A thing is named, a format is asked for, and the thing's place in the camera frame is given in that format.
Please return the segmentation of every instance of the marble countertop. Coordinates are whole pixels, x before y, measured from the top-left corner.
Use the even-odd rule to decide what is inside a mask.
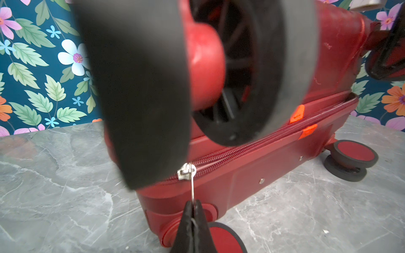
[[[102,122],[0,138],[4,253],[168,252],[109,159]],[[337,132],[378,163],[351,183],[304,163],[219,221],[249,253],[405,252],[405,133],[349,117]]]

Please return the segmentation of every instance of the red zipper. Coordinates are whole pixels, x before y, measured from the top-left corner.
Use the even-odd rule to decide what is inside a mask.
[[[277,131],[275,131],[275,132],[271,133],[270,135],[268,135],[262,139],[259,139],[257,141],[254,141],[254,142],[242,145],[242,146],[229,148],[227,150],[220,150],[220,151],[208,154],[206,156],[203,156],[197,160],[194,160],[191,162],[193,165],[195,165],[197,167],[197,173],[194,176],[194,178],[196,179],[198,177],[207,175],[208,173],[215,171],[219,167],[222,167],[225,164],[227,164],[237,158],[240,158],[250,152],[260,149],[266,145],[269,145],[270,143],[273,143],[277,140],[287,137],[293,133],[301,131],[302,129],[309,127],[309,126],[335,114],[336,111],[338,111],[339,109],[348,107],[356,102],[357,102],[356,98],[346,101],[346,102],[342,102],[336,106],[329,107],[316,115],[310,116],[306,119],[303,119],[303,120],[298,121],[293,124],[285,125],[285,126],[281,127],[280,129],[278,129]],[[201,166],[204,166],[207,164],[211,164],[215,161],[219,161],[219,162],[212,164],[211,166],[209,166],[207,168],[198,170],[198,167],[201,167]],[[167,178],[165,181],[166,182],[173,181],[175,183],[178,180],[179,179],[177,177],[177,174],[175,174],[175,175]]]

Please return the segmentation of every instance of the small blue flower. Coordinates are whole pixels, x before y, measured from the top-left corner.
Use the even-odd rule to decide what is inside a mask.
[[[73,104],[77,104],[78,106],[81,106],[80,104],[84,104],[83,101],[80,101],[80,97],[77,97],[77,99],[72,98],[73,99]]]
[[[89,81],[89,84],[92,85],[93,84],[93,77],[90,74],[90,71],[86,71],[86,75],[88,77],[83,78],[83,81]]]
[[[47,29],[47,32],[51,34],[51,38],[53,38],[53,37],[55,37],[55,36],[56,36],[57,38],[60,38],[58,34],[61,34],[61,32],[60,32],[60,31],[55,31],[55,27],[54,27],[54,26],[51,26],[51,29],[52,29],[52,30]]]
[[[10,51],[15,52],[15,49],[12,47],[9,47],[9,45],[11,44],[11,42],[9,40],[5,40],[4,44],[0,41],[0,50],[5,50],[6,54],[10,55]]]
[[[52,117],[51,119],[47,119],[45,118],[45,120],[47,121],[47,123],[45,123],[45,125],[51,125],[53,128],[55,127],[55,125],[59,125],[59,122],[56,122],[55,117]]]

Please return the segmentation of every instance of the orange sticker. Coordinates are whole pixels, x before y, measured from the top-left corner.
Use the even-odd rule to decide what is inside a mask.
[[[305,112],[305,105],[302,104],[298,106],[290,118],[290,124],[302,120],[304,117],[304,112]]]
[[[311,135],[316,130],[317,127],[318,127],[318,124],[313,124],[305,129],[303,129],[303,133],[301,134],[300,138],[298,138],[298,139],[300,140],[302,138],[307,137],[308,135]]]

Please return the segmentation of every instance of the floral wallpaper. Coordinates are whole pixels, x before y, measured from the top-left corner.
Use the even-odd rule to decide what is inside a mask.
[[[0,136],[101,121],[71,0],[0,0]]]
[[[0,136],[101,121],[85,45],[75,30],[72,0],[0,0]],[[349,9],[352,0],[319,0]],[[363,14],[390,30],[403,0]],[[376,81],[365,60],[351,115],[405,131],[405,81]]]

